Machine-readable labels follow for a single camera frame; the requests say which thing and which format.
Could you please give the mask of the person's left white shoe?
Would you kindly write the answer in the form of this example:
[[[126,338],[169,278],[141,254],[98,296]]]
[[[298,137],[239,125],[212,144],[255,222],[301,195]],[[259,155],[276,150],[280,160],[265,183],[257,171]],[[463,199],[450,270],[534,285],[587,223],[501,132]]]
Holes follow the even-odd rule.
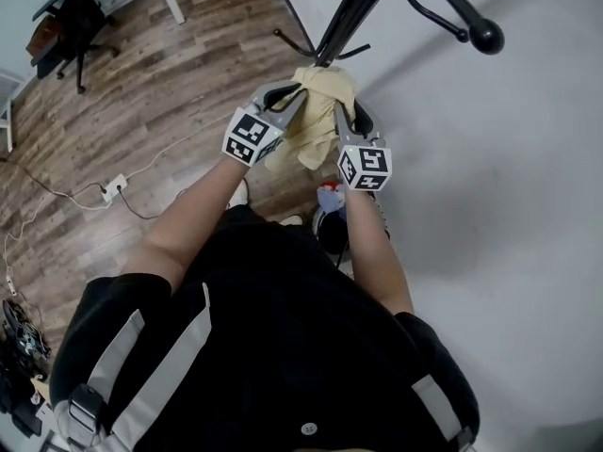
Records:
[[[247,205],[249,203],[249,187],[245,179],[237,186],[236,191],[230,201],[228,202],[228,208],[237,207],[240,205]]]

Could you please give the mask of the cream yellow garment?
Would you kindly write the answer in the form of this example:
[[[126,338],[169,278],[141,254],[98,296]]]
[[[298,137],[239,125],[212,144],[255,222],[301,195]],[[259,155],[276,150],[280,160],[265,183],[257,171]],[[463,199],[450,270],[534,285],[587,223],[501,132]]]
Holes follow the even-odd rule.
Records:
[[[298,68],[292,80],[308,92],[305,107],[287,127],[283,142],[265,158],[265,167],[282,173],[297,160],[309,170],[317,170],[337,146],[334,105],[342,104],[355,117],[356,85],[338,67]]]

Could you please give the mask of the lavender blue garment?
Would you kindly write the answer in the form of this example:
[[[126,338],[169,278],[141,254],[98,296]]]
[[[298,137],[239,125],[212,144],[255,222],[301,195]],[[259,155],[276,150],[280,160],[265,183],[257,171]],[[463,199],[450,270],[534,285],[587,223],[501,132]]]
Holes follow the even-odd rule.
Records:
[[[319,207],[326,213],[339,212],[345,208],[345,186],[341,183],[323,183],[317,188]]]

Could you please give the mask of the black brown office chair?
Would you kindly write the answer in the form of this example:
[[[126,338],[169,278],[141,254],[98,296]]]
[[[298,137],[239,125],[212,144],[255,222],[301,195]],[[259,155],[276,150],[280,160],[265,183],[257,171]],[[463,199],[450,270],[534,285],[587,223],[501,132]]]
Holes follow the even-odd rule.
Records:
[[[39,21],[25,50],[31,56],[30,65],[37,77],[43,79],[51,72],[57,79],[64,78],[65,69],[76,67],[76,91],[86,91],[82,83],[84,60],[93,51],[107,51],[115,58],[120,49],[110,44],[96,44],[94,40],[107,26],[117,22],[102,10],[97,0],[48,0],[32,17]]]

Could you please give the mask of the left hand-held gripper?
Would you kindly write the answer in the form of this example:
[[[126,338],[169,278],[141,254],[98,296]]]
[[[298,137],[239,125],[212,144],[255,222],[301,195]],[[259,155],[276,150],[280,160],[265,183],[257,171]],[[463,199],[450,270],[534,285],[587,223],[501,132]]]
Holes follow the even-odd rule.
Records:
[[[285,129],[304,110],[307,96],[302,85],[292,80],[261,85],[246,106],[236,109],[221,151],[252,167],[280,144]]]

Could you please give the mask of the black coat rack stand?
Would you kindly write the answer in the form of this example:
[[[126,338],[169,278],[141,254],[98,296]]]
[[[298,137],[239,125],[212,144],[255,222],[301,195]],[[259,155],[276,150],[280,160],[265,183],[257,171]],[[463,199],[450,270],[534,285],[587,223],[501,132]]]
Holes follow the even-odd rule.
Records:
[[[314,49],[300,47],[281,29],[273,30],[273,35],[298,54],[314,60],[318,67],[329,67],[336,60],[344,60],[367,51],[370,46],[364,44],[351,51],[345,47],[360,25],[380,0],[342,0],[334,16],[323,33],[318,46]],[[420,15],[437,24],[450,33],[460,43],[471,43],[480,53],[493,56],[501,52],[505,36],[500,26],[481,15],[468,0],[446,0],[451,8],[465,23],[461,28],[434,11],[424,7],[418,0],[406,0]]]

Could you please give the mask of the white frame table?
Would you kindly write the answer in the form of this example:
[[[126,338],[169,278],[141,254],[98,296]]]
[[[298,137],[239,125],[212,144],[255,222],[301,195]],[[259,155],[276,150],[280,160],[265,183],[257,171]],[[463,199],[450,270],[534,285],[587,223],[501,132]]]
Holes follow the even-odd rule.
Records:
[[[14,149],[12,132],[12,109],[19,93],[24,89],[24,78],[0,67],[0,131],[4,131],[7,139],[7,151]]]

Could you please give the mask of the white laundry basket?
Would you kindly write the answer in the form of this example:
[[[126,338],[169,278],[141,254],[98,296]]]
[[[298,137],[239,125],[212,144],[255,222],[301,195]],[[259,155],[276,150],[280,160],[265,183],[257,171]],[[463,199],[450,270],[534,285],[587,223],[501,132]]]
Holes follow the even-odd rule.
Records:
[[[345,205],[345,208],[340,210],[338,213],[347,222],[346,212],[347,212],[347,208]],[[314,237],[317,239],[317,241],[318,241],[318,226],[325,215],[326,215],[326,213],[318,205],[312,216],[312,224],[311,224],[312,233],[313,233]],[[326,252],[321,246],[320,246],[320,248],[326,253],[328,258],[333,262],[333,264],[339,271],[341,271],[342,273],[344,273],[345,275],[347,275],[349,277],[353,276],[351,256],[350,256],[350,243],[344,251],[342,251],[341,253],[338,253],[338,254],[330,254],[330,253]]]

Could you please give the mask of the person's right forearm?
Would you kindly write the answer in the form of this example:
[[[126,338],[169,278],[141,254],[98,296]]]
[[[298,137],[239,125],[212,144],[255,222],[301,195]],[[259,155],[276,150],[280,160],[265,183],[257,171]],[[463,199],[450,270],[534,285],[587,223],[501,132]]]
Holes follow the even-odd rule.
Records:
[[[412,314],[406,276],[379,206],[365,191],[347,189],[345,196],[354,280],[392,315]]]

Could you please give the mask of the grey chest harness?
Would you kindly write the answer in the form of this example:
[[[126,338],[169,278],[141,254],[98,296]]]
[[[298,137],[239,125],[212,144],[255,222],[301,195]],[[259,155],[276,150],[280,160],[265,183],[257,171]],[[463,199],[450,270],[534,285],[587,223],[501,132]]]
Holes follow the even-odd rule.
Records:
[[[135,452],[136,444],[170,401],[212,329],[210,313],[198,313],[116,424],[105,428],[93,407],[108,400],[143,325],[140,313],[132,314],[101,354],[82,393],[72,395],[64,411],[54,410],[59,432],[73,452]]]

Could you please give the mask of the black garment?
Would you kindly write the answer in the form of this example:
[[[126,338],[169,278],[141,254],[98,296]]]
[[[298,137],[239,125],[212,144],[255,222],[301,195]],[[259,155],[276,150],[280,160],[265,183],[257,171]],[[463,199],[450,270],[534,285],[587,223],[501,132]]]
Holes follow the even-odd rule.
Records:
[[[338,212],[326,214],[318,226],[318,242],[330,254],[338,254],[349,245],[347,222]]]

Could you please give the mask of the white power strip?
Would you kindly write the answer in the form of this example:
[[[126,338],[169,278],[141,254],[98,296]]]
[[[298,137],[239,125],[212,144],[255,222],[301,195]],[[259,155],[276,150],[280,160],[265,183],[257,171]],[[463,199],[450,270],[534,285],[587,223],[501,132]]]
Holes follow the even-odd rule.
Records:
[[[112,203],[112,201],[118,197],[128,186],[125,176],[120,173],[106,186],[103,187],[102,195],[106,203]]]

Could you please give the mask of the person's left forearm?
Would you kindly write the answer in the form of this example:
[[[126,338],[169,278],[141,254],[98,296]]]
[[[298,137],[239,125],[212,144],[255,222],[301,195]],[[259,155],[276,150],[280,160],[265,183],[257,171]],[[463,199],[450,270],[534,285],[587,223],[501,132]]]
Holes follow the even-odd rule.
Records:
[[[177,291],[249,168],[223,157],[155,220],[131,251],[123,274],[151,274]]]

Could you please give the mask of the person's black clothing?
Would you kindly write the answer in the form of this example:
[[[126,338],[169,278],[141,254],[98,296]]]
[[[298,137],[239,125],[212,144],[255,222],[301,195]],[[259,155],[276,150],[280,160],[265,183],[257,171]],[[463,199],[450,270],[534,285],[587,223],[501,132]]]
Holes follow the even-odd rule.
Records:
[[[228,210],[181,286],[151,273],[89,282],[50,379],[55,411],[81,394],[134,313],[144,325],[105,403],[114,426],[194,317],[212,329],[135,452],[461,452],[477,399],[435,331],[392,314],[307,231]]]

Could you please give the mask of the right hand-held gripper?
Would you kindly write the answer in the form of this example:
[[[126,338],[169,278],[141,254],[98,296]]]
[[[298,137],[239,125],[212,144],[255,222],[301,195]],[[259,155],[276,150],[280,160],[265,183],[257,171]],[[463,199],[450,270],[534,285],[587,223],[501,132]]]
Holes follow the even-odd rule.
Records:
[[[334,103],[341,179],[348,189],[382,190],[392,175],[391,150],[379,133],[382,126],[377,114],[359,99],[353,108],[355,117],[351,122],[346,107],[339,101]]]

